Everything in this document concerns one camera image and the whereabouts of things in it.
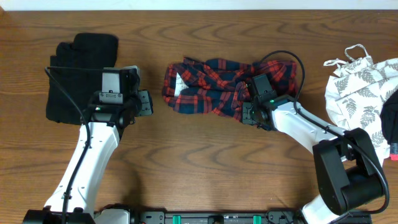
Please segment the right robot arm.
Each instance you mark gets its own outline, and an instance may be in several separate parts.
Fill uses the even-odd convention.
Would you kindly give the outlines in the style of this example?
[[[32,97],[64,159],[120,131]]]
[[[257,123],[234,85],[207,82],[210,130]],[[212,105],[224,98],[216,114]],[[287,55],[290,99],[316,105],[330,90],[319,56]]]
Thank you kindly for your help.
[[[250,101],[243,104],[243,123],[284,133],[313,155],[319,195],[304,205],[294,223],[371,223],[372,211],[358,208],[384,197],[389,189],[369,134],[347,131],[303,109],[289,95],[277,96],[265,74],[249,79]]]

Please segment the red navy plaid shirt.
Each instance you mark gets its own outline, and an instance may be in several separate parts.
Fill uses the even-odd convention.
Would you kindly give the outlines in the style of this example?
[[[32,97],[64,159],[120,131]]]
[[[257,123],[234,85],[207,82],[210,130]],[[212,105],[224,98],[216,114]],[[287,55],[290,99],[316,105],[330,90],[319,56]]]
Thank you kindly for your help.
[[[293,61],[246,64],[222,58],[202,62],[185,57],[183,62],[167,68],[162,96],[178,113],[214,113],[241,122],[243,103],[251,99],[249,79],[261,74],[267,75],[279,96],[297,94],[297,64]]]

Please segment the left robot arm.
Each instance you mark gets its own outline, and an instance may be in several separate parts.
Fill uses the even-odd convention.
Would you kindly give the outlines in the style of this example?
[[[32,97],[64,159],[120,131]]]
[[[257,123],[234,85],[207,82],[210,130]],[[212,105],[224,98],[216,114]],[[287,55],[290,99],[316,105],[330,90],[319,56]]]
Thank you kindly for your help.
[[[134,211],[112,205],[97,213],[96,196],[109,159],[124,130],[137,116],[153,114],[150,94],[140,90],[137,66],[104,68],[102,87],[80,110],[82,126],[68,167],[41,210],[28,210],[23,222],[35,223],[138,223]]]

